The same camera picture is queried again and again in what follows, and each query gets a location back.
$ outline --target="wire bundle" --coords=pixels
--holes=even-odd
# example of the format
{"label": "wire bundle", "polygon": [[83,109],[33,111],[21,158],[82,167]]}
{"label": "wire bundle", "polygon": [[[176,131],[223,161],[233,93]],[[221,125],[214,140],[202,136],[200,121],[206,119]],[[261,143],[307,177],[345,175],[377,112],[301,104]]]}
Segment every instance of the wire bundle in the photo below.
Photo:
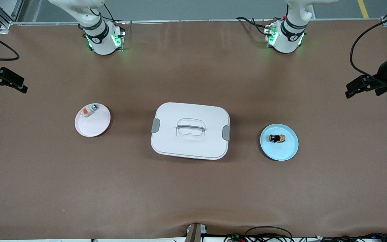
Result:
{"label": "wire bundle", "polygon": [[[256,235],[247,235],[250,231],[257,229],[277,229],[286,232],[288,235],[278,233],[260,233]],[[271,239],[277,239],[279,242],[295,242],[292,238],[292,234],[289,231],[276,226],[258,226],[248,229],[244,234],[228,234],[226,235],[223,242],[268,242]]]}
{"label": "wire bundle", "polygon": [[387,242],[387,234],[382,233],[371,233],[364,236],[359,237],[350,237],[350,236],[341,236],[341,237],[328,237],[322,238],[320,242],[365,242],[364,239],[379,239],[381,242]]}
{"label": "wire bundle", "polygon": [[[104,19],[106,19],[106,20],[111,20],[112,22],[121,21],[121,20],[114,20],[112,13],[110,12],[109,8],[106,6],[105,3],[104,3],[104,7],[105,7],[105,9],[107,10],[107,12],[110,14],[110,17],[107,18],[107,17],[104,17],[104,16],[103,16],[102,18],[104,18]],[[90,10],[90,11],[92,12],[92,14],[94,14],[95,16],[99,16],[99,14],[96,14],[92,9],[89,9],[89,10]]]}
{"label": "wire bundle", "polygon": [[[288,15],[288,12],[289,12],[289,5],[286,6],[286,15],[285,15],[285,17]],[[265,28],[265,26],[257,24],[257,23],[255,22],[255,19],[254,19],[254,18],[252,18],[251,21],[248,20],[248,19],[245,18],[245,17],[238,17],[238,18],[235,18],[235,19],[237,19],[237,20],[241,20],[241,19],[242,19],[242,20],[245,20],[245,21],[247,21],[247,23],[250,23],[251,25],[254,25],[254,26],[256,27],[256,29],[257,29],[261,34],[264,34],[264,35],[267,35],[267,36],[271,36],[271,34],[266,34],[265,32],[262,32],[262,31],[259,29],[259,27]],[[284,20],[284,18],[274,17],[273,20]]]}

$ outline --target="small toy figure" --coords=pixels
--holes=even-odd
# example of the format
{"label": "small toy figure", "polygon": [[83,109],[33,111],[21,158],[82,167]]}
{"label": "small toy figure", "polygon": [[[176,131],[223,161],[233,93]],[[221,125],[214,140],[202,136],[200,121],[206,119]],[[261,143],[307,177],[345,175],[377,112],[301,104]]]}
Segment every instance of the small toy figure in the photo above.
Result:
{"label": "small toy figure", "polygon": [[281,143],[284,142],[285,136],[283,134],[281,135],[272,135],[270,134],[270,141],[274,143]]}

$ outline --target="blue plate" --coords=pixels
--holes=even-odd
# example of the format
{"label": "blue plate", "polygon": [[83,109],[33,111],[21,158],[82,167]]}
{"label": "blue plate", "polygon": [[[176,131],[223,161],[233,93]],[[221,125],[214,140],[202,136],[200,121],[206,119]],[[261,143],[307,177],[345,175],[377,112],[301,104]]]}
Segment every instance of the blue plate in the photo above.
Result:
{"label": "blue plate", "polygon": [[[285,141],[274,143],[270,141],[270,134],[283,134]],[[276,161],[287,161],[294,157],[298,151],[298,137],[295,132],[283,124],[272,124],[261,133],[261,148],[266,155]]]}

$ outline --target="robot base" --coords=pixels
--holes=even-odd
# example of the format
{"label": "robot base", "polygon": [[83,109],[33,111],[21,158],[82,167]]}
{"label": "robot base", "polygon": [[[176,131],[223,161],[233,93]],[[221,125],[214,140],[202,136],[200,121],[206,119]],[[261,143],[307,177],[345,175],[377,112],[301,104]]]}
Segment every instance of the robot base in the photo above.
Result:
{"label": "robot base", "polygon": [[275,48],[275,50],[282,53],[293,52],[301,45],[304,34],[302,34],[297,41],[289,41],[281,31],[281,23],[282,20],[277,20],[267,25],[264,29],[266,34],[271,34],[271,36],[265,36],[267,47]]}
{"label": "robot base", "polygon": [[106,22],[106,24],[109,26],[110,31],[102,40],[102,43],[94,43],[87,38],[90,50],[100,55],[109,55],[114,51],[123,51],[125,30],[121,30],[119,26],[111,22]]}

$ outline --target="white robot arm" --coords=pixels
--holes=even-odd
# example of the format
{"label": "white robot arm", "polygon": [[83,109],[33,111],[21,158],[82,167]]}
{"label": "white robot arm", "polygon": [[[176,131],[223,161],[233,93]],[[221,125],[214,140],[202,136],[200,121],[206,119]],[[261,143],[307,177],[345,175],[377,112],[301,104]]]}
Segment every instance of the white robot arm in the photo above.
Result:
{"label": "white robot arm", "polygon": [[326,5],[339,0],[284,0],[288,3],[286,18],[271,24],[266,33],[267,44],[282,53],[293,52],[304,36],[304,30],[313,15],[313,5]]}
{"label": "white robot arm", "polygon": [[125,32],[112,22],[103,20],[99,9],[104,0],[49,0],[69,13],[86,33],[86,38],[93,51],[108,55],[121,49]]}

